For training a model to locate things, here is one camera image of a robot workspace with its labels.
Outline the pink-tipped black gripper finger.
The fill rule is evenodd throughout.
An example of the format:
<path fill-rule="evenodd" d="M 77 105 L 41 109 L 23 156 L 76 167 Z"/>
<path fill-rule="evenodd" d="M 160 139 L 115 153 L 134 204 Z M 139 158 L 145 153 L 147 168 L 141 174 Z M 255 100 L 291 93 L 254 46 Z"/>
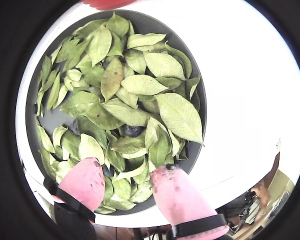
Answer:
<path fill-rule="evenodd" d="M 174 164 L 150 174 L 155 202 L 171 225 L 173 240 L 229 240 L 230 227 L 207 198 L 195 187 L 188 174 Z"/>
<path fill-rule="evenodd" d="M 60 183 L 46 177 L 43 185 L 53 197 L 57 226 L 72 240 L 96 240 L 94 211 L 105 196 L 105 176 L 99 160 L 82 159 Z"/>

